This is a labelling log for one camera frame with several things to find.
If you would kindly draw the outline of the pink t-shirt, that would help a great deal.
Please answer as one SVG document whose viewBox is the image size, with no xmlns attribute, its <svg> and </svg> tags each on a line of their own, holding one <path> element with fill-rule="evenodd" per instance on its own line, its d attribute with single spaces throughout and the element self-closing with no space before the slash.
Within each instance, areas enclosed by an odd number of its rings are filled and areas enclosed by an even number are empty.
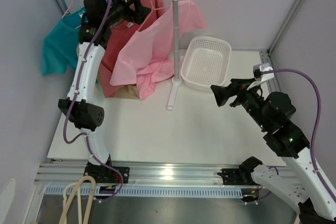
<svg viewBox="0 0 336 224">
<path fill-rule="evenodd" d="M 109 81 L 112 95 L 126 85 L 136 85 L 141 100 L 155 91 L 156 83 L 174 75 L 170 53 L 174 48 L 173 8 L 152 25 L 136 31 L 120 50 Z"/>
</svg>

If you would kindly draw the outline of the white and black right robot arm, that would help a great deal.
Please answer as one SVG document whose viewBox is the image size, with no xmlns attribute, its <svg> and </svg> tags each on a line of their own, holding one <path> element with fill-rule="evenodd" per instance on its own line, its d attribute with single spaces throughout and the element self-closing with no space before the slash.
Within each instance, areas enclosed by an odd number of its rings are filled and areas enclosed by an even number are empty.
<svg viewBox="0 0 336 224">
<path fill-rule="evenodd" d="M 267 188 L 299 215 L 301 223 L 335 223 L 335 200 L 318 179 L 310 156 L 312 145 L 290 120 L 296 108 L 289 96 L 272 92 L 263 98 L 262 89 L 252 83 L 252 79 L 231 79 L 228 86 L 212 85 L 211 90 L 218 106 L 235 98 L 230 106 L 245 109 L 265 133 L 267 146 L 291 168 L 301 186 L 287 182 L 253 156 L 240 164 L 240 181 Z"/>
</svg>

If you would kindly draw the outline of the coral red t-shirt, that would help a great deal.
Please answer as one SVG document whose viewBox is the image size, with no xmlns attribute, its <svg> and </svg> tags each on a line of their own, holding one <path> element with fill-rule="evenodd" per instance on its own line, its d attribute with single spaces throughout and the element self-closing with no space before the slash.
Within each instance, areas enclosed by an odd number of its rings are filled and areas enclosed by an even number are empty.
<svg viewBox="0 0 336 224">
<path fill-rule="evenodd" d="M 123 89 L 124 86 L 112 86 L 110 84 L 110 79 L 117 61 L 118 54 L 130 40 L 132 35 L 137 30 L 143 31 L 150 27 L 160 16 L 164 14 L 163 0 L 141 0 L 141 4 L 148 8 L 155 8 L 155 10 L 149 15 L 148 19 L 142 25 L 131 23 L 126 20 L 121 20 L 116 25 L 111 27 L 111 36 L 109 38 L 108 45 L 98 71 L 98 82 L 102 87 L 105 98 L 139 98 L 139 94 L 135 88 L 126 88 L 127 94 L 123 95 L 122 92 L 119 92 L 118 90 Z"/>
</svg>

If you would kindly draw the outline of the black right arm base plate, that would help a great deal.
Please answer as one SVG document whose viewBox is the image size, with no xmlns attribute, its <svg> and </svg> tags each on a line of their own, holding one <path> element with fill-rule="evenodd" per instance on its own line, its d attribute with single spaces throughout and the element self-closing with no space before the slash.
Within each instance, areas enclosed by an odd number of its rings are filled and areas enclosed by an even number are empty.
<svg viewBox="0 0 336 224">
<path fill-rule="evenodd" d="M 217 173 L 224 185 L 257 186 L 251 177 L 251 172 L 242 168 L 223 168 Z"/>
</svg>

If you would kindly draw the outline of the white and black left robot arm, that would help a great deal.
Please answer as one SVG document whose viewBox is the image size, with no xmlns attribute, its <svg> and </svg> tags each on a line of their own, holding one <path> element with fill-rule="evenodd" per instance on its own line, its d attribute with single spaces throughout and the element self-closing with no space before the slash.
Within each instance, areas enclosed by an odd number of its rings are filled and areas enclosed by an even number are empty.
<svg viewBox="0 0 336 224">
<path fill-rule="evenodd" d="M 120 20 L 142 24 L 150 9 L 141 0 L 83 0 L 85 12 L 79 27 L 79 53 L 74 80 L 58 107 L 65 115 L 63 139 L 72 144 L 83 137 L 90 153 L 89 165 L 97 166 L 95 177 L 102 183 L 112 179 L 108 153 L 99 132 L 104 109 L 93 102 L 94 88 L 102 58 L 111 36 L 111 25 Z"/>
</svg>

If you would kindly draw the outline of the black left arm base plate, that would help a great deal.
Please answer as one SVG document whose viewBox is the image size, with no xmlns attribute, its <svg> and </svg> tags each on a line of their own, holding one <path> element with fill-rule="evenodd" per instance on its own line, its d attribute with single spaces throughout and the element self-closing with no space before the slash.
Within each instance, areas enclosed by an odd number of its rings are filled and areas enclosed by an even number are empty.
<svg viewBox="0 0 336 224">
<path fill-rule="evenodd" d="M 113 168 L 120 172 L 123 177 L 123 182 L 127 184 L 130 168 L 126 166 L 114 166 Z M 102 165 L 94 165 L 90 162 L 86 164 L 84 175 L 93 177 L 97 183 L 121 183 L 121 177 L 117 172 L 114 172 Z"/>
</svg>

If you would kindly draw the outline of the pink wire hanger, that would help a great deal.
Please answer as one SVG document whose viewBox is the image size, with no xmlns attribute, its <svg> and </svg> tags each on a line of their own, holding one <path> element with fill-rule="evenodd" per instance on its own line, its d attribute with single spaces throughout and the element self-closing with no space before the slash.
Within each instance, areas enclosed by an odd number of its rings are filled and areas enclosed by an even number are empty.
<svg viewBox="0 0 336 224">
<path fill-rule="evenodd" d="M 153 13 L 153 11 L 157 11 L 157 10 L 164 10 L 166 8 L 169 8 L 170 6 L 164 6 L 161 8 L 155 8 L 153 5 L 153 1 L 150 0 L 150 4 L 151 4 L 151 11 L 150 13 L 147 15 L 147 17 L 145 18 L 144 22 L 140 25 L 140 27 L 138 28 L 138 31 L 143 27 L 143 25 L 146 23 L 146 21 L 148 20 L 148 18 L 151 16 L 151 14 Z"/>
</svg>

